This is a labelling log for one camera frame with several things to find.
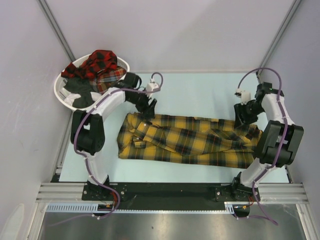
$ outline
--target plaid shirt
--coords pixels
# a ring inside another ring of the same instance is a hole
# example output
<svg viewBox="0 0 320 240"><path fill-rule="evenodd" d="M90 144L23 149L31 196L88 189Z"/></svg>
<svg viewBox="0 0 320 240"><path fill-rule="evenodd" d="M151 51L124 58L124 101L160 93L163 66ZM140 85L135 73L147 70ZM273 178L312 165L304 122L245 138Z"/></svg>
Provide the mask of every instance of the plaid shirt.
<svg viewBox="0 0 320 240"><path fill-rule="evenodd" d="M119 81L126 72L124 68L117 66L116 70L104 73L94 80L90 80L89 83L95 92L104 94L108 88L110 88L115 81Z"/></svg>
<svg viewBox="0 0 320 240"><path fill-rule="evenodd" d="M129 113L117 137L119 158L248 168L262 131L256 125L203 117Z"/></svg>
<svg viewBox="0 0 320 240"><path fill-rule="evenodd" d="M96 50L80 67L76 67L72 62L61 72L61 77L71 79L79 77L81 79L95 79L104 73L117 69L117 56L109 50Z"/></svg>

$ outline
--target gray cloth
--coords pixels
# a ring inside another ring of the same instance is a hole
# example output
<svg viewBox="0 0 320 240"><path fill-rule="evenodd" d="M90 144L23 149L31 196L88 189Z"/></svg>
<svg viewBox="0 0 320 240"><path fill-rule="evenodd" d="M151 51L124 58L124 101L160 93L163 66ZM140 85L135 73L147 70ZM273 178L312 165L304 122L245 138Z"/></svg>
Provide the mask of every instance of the gray cloth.
<svg viewBox="0 0 320 240"><path fill-rule="evenodd" d="M74 100L73 107L84 109L94 104L91 96L91 92L94 92L94 89L90 85L89 80L79 77L68 78L64 88L73 94L80 94L81 96Z"/></svg>

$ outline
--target white table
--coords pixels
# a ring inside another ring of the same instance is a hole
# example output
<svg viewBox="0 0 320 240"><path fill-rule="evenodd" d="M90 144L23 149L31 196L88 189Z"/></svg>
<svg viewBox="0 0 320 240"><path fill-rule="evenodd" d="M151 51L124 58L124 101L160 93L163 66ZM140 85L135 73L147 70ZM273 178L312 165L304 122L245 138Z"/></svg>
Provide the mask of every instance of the white table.
<svg viewBox="0 0 320 240"><path fill-rule="evenodd" d="M145 86L150 74L138 74ZM216 119L235 118L234 104L240 102L234 93L243 73L167 73L158 100L157 114L194 116ZM250 91L253 98L258 81L255 74L249 75L241 88ZM179 164L153 160L119 159L117 136L125 116L136 112L128 102L119 106L104 122L105 144L100 157L105 159L105 168L111 182L161 182L161 183L229 183L243 169L221 166ZM256 123L261 130L267 125L264 113ZM60 182L86 182L88 173L83 157L77 155L69 143ZM288 183L285 168L272 171L263 183Z"/></svg>

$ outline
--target laundry basket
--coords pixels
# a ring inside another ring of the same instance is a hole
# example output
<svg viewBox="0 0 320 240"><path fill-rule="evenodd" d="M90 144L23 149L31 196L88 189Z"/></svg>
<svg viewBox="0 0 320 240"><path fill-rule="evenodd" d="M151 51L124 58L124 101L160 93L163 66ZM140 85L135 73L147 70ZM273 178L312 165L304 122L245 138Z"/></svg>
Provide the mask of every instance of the laundry basket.
<svg viewBox="0 0 320 240"><path fill-rule="evenodd" d="M85 55L77 60L75 60L73 62L73 65L75 65L76 67L79 67L85 60L88 59L88 57L90 56L90 54ZM126 72L130 71L130 66L129 64L123 60L122 58L118 57L117 58L117 65L124 68L126 70ZM121 77L121 80L123 80L125 78L126 75L123 75ZM67 103L65 103L65 96L61 93L61 89L66 85L67 80L64 77L61 77L61 73L58 75L58 77L55 79L54 81L54 86L53 86L53 90L54 90L54 95L56 96L56 98L63 104L65 105L68 109L71 109L73 112L77 109L81 109L83 111L91 109L92 106L94 106L95 104L97 104L107 93L105 92L94 104L92 104L91 106L88 106L86 108L75 108Z"/></svg>

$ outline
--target white wall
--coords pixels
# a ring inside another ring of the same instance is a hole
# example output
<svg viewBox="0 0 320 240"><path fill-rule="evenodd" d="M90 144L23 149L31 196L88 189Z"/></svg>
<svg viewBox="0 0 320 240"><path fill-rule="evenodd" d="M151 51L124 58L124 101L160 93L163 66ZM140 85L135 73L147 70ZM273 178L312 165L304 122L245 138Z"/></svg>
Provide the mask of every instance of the white wall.
<svg viewBox="0 0 320 240"><path fill-rule="evenodd" d="M304 136L291 165L295 182L303 182L311 207L320 223L320 1L303 1L268 67L283 80L285 105ZM275 83L273 73L263 81Z"/></svg>
<svg viewBox="0 0 320 240"><path fill-rule="evenodd" d="M35 0L5 1L0 33L0 232L23 203L21 239L66 128L53 81L69 61Z"/></svg>
<svg viewBox="0 0 320 240"><path fill-rule="evenodd" d="M247 71L293 0L48 0L76 58L113 50L135 72Z"/></svg>

